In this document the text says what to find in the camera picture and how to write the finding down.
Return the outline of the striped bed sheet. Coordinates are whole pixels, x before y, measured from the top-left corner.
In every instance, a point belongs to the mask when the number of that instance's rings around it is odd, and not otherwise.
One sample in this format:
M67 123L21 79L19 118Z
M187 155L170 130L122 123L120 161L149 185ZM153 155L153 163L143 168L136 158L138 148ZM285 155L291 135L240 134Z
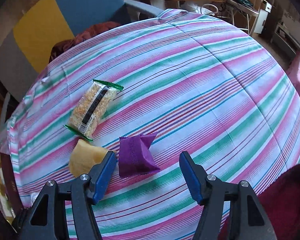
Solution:
M157 173L114 172L94 214L104 239L190 239L202 208L179 154L223 181L263 192L300 164L300 97L257 41L214 17L167 9L87 40L53 60L0 131L24 206L54 179L72 179L78 137L66 128L93 80L123 86L93 134L118 151L121 137L155 133Z

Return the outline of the gold metal tin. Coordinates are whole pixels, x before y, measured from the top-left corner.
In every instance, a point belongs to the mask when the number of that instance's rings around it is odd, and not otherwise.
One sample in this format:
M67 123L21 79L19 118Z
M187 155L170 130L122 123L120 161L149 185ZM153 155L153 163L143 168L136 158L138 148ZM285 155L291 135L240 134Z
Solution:
M11 157L0 152L0 212L12 225L13 220L23 208L15 182Z

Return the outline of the red blanket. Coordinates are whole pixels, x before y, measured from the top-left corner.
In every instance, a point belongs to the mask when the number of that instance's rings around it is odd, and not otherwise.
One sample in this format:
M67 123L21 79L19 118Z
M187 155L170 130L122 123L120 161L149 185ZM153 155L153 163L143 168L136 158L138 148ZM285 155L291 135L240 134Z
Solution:
M300 239L300 164L258 195L277 239Z

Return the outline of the white metal rack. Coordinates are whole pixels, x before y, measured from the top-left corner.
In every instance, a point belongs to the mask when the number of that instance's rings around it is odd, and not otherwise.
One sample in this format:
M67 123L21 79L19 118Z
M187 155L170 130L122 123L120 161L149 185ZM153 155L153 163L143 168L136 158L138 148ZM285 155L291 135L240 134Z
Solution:
M226 1L226 8L230 14L231 23L235 25L235 14L240 13L246 20L247 20L247 27L240 28L242 31L245 31L250 36L253 35L256 22L258 20L261 5L263 0L253 0L252 4L253 7L246 7L245 5L239 4L234 0L225 0Z

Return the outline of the dark red cloth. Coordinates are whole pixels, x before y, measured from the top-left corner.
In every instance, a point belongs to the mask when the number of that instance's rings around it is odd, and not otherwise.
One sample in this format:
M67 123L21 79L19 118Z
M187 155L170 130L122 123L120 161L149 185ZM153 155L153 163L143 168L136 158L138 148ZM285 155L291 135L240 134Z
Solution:
M121 26L121 24L113 21L94 24L74 38L58 42L51 49L49 63L78 44L119 26Z

